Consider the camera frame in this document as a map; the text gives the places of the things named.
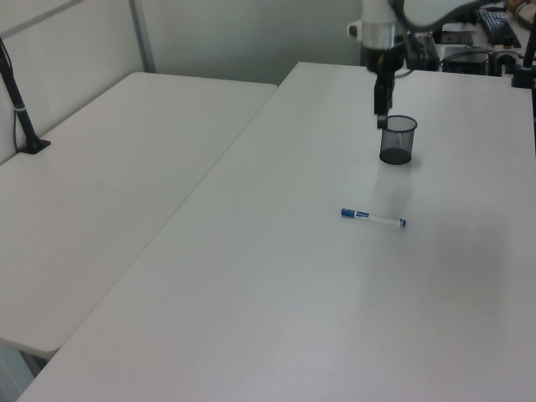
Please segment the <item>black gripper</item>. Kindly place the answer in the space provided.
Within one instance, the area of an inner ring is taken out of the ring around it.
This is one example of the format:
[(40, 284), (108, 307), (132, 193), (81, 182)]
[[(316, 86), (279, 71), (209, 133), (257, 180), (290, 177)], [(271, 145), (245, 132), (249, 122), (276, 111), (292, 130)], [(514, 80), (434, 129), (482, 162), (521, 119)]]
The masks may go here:
[(394, 76), (404, 65), (406, 46), (399, 44), (391, 49), (364, 47), (363, 50), (365, 67), (378, 76), (374, 84), (374, 114), (377, 128), (384, 129), (393, 107)]

